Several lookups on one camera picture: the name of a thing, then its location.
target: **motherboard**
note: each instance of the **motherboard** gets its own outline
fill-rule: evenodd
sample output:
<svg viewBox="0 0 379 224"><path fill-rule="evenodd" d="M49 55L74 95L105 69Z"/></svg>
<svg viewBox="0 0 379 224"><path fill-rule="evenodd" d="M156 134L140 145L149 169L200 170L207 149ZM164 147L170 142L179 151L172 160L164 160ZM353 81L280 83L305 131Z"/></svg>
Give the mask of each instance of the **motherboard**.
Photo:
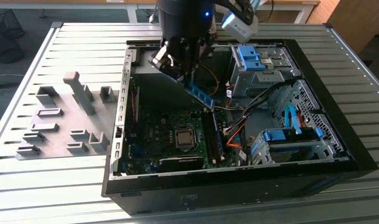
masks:
<svg viewBox="0 0 379 224"><path fill-rule="evenodd" d="M220 139L227 126L223 110L145 113L141 120L122 162L129 175L236 165L235 150Z"/></svg>

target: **sticker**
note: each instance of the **sticker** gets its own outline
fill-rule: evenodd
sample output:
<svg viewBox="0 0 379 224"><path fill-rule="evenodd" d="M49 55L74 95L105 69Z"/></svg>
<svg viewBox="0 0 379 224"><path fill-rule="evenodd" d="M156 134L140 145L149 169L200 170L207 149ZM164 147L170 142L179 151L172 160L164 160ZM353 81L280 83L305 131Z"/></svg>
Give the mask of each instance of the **sticker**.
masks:
<svg viewBox="0 0 379 224"><path fill-rule="evenodd" d="M227 97L232 98L232 90L227 90Z"/></svg>
<svg viewBox="0 0 379 224"><path fill-rule="evenodd" d="M247 33L245 30L241 29L236 23L235 23L233 27L237 29L237 31L239 31L240 33L243 33L243 35L245 35L245 33Z"/></svg>
<svg viewBox="0 0 379 224"><path fill-rule="evenodd" d="M197 195L183 195L179 198L179 204L183 206L192 206L195 204L196 199Z"/></svg>
<svg viewBox="0 0 379 224"><path fill-rule="evenodd" d="M245 153L241 150L239 152L239 156L245 161L247 155L245 155Z"/></svg>
<svg viewBox="0 0 379 224"><path fill-rule="evenodd" d="M272 64L272 60L268 58L268 59L261 59L261 63L263 64Z"/></svg>

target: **gray plastic base plate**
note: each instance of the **gray plastic base plate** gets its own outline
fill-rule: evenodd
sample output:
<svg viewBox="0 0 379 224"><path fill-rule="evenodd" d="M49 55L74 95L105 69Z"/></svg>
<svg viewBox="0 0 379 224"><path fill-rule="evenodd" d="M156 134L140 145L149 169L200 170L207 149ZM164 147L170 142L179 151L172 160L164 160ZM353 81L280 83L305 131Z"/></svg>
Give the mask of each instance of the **gray plastic base plate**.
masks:
<svg viewBox="0 0 379 224"><path fill-rule="evenodd" d="M96 113L88 116L77 104L73 98L73 92L68 85L64 85L62 88L57 88L58 96L52 97L54 105L41 105L38 104L40 109L49 108L60 108L62 111L61 116L50 116L50 117L38 117L33 114L33 118L30 121L32 124L52 124L56 123L58 128L56 130L40 131L44 135L44 141L30 143L34 145L41 152L38 155L28 155L21 156L16 154L17 160L33 160L33 159L44 159L44 158L56 158L56 157L73 157L73 156L86 156L86 155L101 155L105 152L94 152L92 146L88 144L88 138L74 140L69 132L72 129L85 129L88 133L93 133L96 138L100 137L101 132L104 132L108 140L112 139L112 131L113 131L113 122L114 122L114 114L116 114L116 105L117 103L101 103L101 98L98 95L98 91L92 91L93 101L92 105ZM82 151L82 153L72 154L68 150L68 143L82 142L88 148L88 151ZM22 140L20 146L25 146L28 143Z"/></svg>

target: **white cable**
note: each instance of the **white cable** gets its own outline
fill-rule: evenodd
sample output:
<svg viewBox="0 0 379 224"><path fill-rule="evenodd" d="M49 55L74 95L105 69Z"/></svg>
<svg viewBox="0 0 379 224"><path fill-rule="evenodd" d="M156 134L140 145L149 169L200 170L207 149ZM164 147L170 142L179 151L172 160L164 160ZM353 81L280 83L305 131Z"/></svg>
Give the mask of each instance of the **white cable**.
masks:
<svg viewBox="0 0 379 224"><path fill-rule="evenodd" d="M221 106L213 106L213 107L220 108L220 109L227 110L227 111L241 110L241 109L225 108L225 107L221 107Z"/></svg>
<svg viewBox="0 0 379 224"><path fill-rule="evenodd" d="M154 10L153 10L152 15L149 16L149 23L153 23L157 8L158 8L158 6L157 6L157 1L156 1Z"/></svg>
<svg viewBox="0 0 379 224"><path fill-rule="evenodd" d="M0 75L0 76L25 76L25 75L17 75L17 74L4 74L4 75Z"/></svg>

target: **aluminum extrusion table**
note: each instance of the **aluminum extrusion table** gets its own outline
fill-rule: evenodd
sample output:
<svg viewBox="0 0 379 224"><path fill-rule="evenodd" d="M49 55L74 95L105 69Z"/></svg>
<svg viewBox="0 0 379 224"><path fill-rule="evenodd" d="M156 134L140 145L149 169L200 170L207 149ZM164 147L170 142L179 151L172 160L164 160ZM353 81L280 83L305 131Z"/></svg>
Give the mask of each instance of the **aluminum extrusion table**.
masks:
<svg viewBox="0 0 379 224"><path fill-rule="evenodd" d="M101 198L104 156L17 161L37 87L80 72L89 88L118 85L126 40L153 40L158 26L54 23L0 121L0 222L6 223L379 223L379 170L312 197L129 217ZM228 38L223 31L219 37ZM256 38L296 39L379 164L379 82L333 29L260 24Z"/></svg>

